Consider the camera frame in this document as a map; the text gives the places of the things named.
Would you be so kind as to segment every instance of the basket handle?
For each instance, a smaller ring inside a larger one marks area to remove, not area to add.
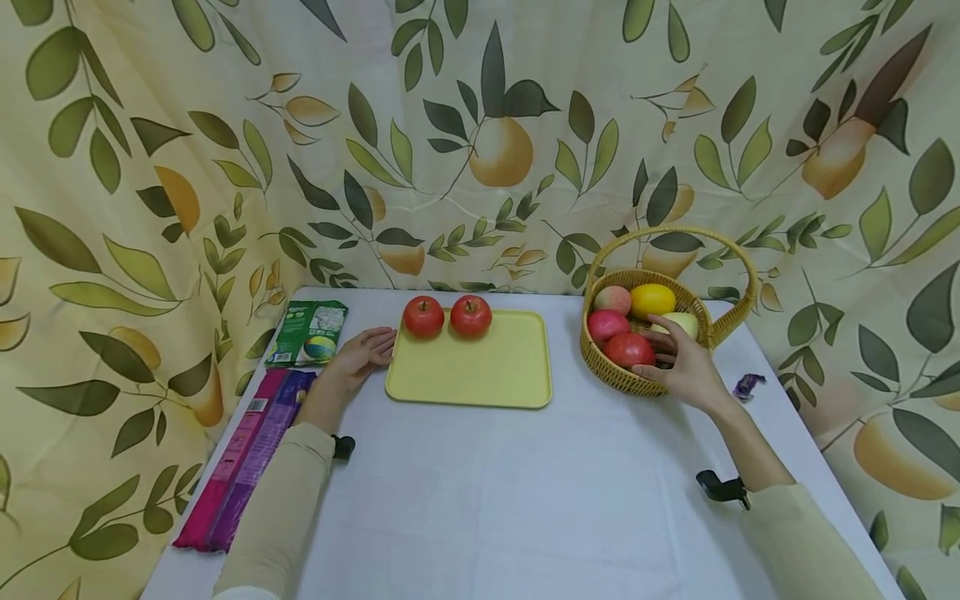
[[[603,264],[603,261],[606,260],[614,250],[620,248],[624,244],[628,244],[639,239],[643,235],[649,235],[653,233],[669,233],[671,231],[680,231],[683,233],[690,233],[692,235],[708,237],[712,240],[716,240],[717,242],[720,242],[729,248],[731,252],[736,254],[736,257],[739,258],[740,262],[742,262],[747,268],[747,289],[744,292],[743,297],[732,309],[727,311],[724,316],[720,317],[716,320],[716,322],[713,323],[713,338],[716,343],[719,344],[727,339],[727,336],[733,333],[733,330],[736,329],[736,327],[743,323],[747,318],[747,313],[750,312],[750,307],[756,300],[756,294],[759,288],[759,279],[756,276],[756,267],[754,267],[754,263],[750,259],[750,256],[748,256],[739,245],[735,244],[719,233],[714,233],[708,229],[692,228],[680,225],[661,225],[654,228],[639,228],[631,231],[630,233],[611,241],[610,244],[607,244],[600,249],[600,252],[593,257],[593,262],[590,264],[590,270],[587,273],[587,285],[585,286],[585,289],[590,289],[590,287],[592,287],[593,282],[596,279],[597,269],[600,268],[600,265]]]

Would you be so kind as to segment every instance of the pink apple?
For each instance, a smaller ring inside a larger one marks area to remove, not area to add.
[[[615,310],[595,310],[587,317],[587,332],[597,346],[619,333],[630,331],[630,322]]]
[[[594,310],[615,310],[621,315],[629,313],[632,304],[630,292],[619,285],[605,287],[593,299]]]

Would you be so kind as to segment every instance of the pink package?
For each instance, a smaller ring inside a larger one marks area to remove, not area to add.
[[[247,508],[253,489],[260,480],[260,475],[267,468],[267,464],[270,463],[270,459],[273,458],[280,439],[297,416],[300,402],[316,377],[317,375],[312,372],[291,371],[283,381],[283,386],[271,403],[263,425],[253,439],[251,450],[224,499],[220,517],[208,539],[211,551],[229,552],[237,526],[240,524],[240,517]]]
[[[263,377],[260,387],[253,395],[250,406],[240,419],[236,431],[230,437],[230,442],[224,450],[220,462],[210,475],[197,504],[187,518],[180,535],[174,540],[177,548],[194,548],[201,552],[209,552],[210,535],[217,524],[224,500],[230,486],[240,471],[244,459],[250,452],[253,440],[260,429],[267,414],[268,405],[283,385],[288,371],[284,369],[269,369]]]

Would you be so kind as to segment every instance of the hand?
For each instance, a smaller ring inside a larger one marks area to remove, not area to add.
[[[396,329],[374,327],[352,338],[340,348],[314,385],[346,394],[355,392],[374,370],[390,364]]]
[[[650,315],[649,319],[651,323],[669,331],[670,335],[657,331],[643,331],[641,335],[658,351],[657,359],[672,364],[673,369],[637,365],[633,368],[636,374],[662,384],[683,403],[708,414],[729,406],[729,403],[736,404],[706,348],[697,344],[682,327],[669,319],[656,315]]]

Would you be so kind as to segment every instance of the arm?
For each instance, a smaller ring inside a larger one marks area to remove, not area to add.
[[[300,556],[330,473],[334,442],[352,394],[390,363],[396,332],[368,329],[337,353],[314,381],[294,425],[260,477],[240,519],[217,600],[278,600],[295,586]]]
[[[706,413],[723,436],[744,486],[751,492],[751,510],[743,528],[766,563],[783,600],[882,600],[874,580],[847,543],[824,517],[804,486],[757,429],[750,414],[733,399],[713,366],[709,353],[672,321],[650,320],[670,332],[647,331],[659,360],[673,369],[634,367],[666,386],[671,394]]]

